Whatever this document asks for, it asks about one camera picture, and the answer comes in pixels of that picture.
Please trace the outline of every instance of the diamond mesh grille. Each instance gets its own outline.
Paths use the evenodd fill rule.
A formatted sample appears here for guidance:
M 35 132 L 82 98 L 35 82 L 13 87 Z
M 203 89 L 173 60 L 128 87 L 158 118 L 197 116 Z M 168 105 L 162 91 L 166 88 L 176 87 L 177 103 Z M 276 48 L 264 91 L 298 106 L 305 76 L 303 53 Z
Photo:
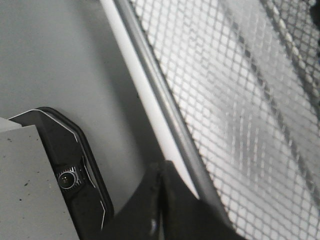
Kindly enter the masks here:
M 247 239 L 320 239 L 312 1 L 129 2 L 236 231 Z M 312 89 L 304 89 L 296 56 Z

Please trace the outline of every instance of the metal mesh panel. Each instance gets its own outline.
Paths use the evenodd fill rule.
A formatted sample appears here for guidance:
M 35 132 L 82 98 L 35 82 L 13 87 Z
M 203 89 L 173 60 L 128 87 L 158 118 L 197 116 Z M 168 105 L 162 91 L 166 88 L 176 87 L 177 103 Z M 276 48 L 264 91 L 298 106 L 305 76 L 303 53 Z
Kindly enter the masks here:
M 320 239 L 319 32 L 308 3 L 130 3 L 236 231 Z

